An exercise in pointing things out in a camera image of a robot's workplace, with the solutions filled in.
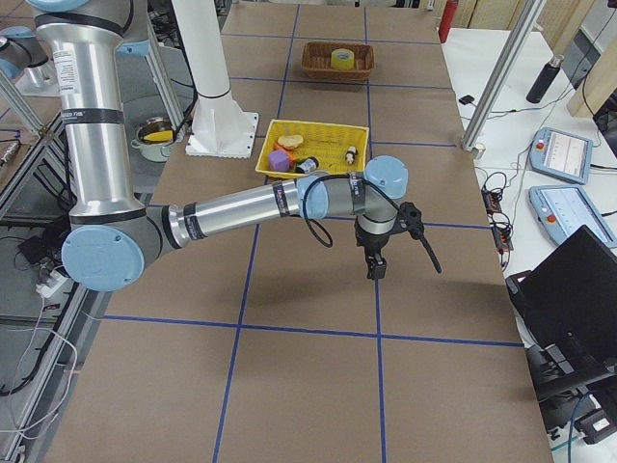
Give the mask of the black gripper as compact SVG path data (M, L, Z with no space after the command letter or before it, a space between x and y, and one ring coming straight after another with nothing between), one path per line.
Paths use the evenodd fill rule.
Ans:
M356 217L355 236L357 245L364 248L368 280L378 281L386 276L388 263L380 250L387 245L394 224L394 219L375 221L367 216Z

